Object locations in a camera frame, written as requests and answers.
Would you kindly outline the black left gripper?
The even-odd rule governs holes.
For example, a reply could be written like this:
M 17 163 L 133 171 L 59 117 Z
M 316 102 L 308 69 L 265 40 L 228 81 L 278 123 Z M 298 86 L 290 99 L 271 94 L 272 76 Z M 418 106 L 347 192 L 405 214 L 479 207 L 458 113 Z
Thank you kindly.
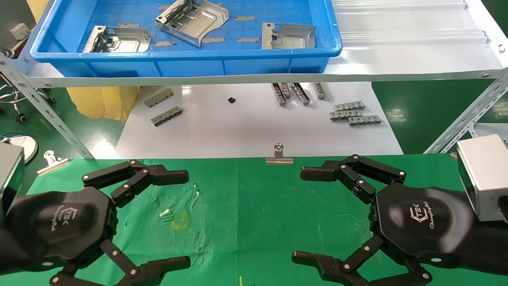
M 105 254 L 125 274 L 117 286 L 159 286 L 168 272 L 191 266 L 188 256 L 135 266 L 111 241 L 117 223 L 111 199 L 94 187 L 18 197 L 6 215 L 6 270 L 64 266 L 50 280 L 51 286 L 99 286 L 75 274 Z

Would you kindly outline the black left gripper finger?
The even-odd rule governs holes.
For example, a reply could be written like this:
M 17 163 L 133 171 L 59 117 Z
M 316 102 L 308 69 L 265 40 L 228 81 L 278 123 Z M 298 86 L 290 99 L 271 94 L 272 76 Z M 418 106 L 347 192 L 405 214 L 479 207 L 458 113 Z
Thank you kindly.
M 146 165 L 138 160 L 130 160 L 97 170 L 82 177 L 84 187 L 102 189 L 122 182 L 111 193 L 111 201 L 116 207 L 124 207 L 150 185 L 169 186 L 189 182 L 187 170 L 167 170 L 163 165 Z

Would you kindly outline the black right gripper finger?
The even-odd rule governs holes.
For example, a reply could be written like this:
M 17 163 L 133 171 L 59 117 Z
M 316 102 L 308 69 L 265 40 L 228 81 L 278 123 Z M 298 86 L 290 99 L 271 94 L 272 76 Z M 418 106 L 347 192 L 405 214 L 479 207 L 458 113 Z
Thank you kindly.
M 386 185 L 402 184 L 406 173 L 360 155 L 352 155 L 341 161 L 327 160 L 320 167 L 303 167 L 300 170 L 300 178 L 304 181 L 339 181 L 363 203 L 373 204 L 376 189 L 363 177 Z

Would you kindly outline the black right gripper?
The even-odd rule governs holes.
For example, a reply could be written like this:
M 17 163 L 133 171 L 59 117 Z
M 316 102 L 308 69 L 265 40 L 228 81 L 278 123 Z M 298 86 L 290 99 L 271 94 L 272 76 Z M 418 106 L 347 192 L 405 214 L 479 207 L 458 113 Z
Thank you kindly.
M 437 267 L 460 267 L 463 243 L 477 221 L 464 192 L 439 187 L 386 187 L 376 194 L 376 218 L 381 235 L 399 258 L 415 258 Z M 292 252 L 292 262 L 316 268 L 321 280 L 343 286 L 426 286 L 433 277 L 416 260 L 406 259 L 408 273 L 368 281 L 358 268 L 383 246 L 373 236 L 342 261 L 329 255 Z

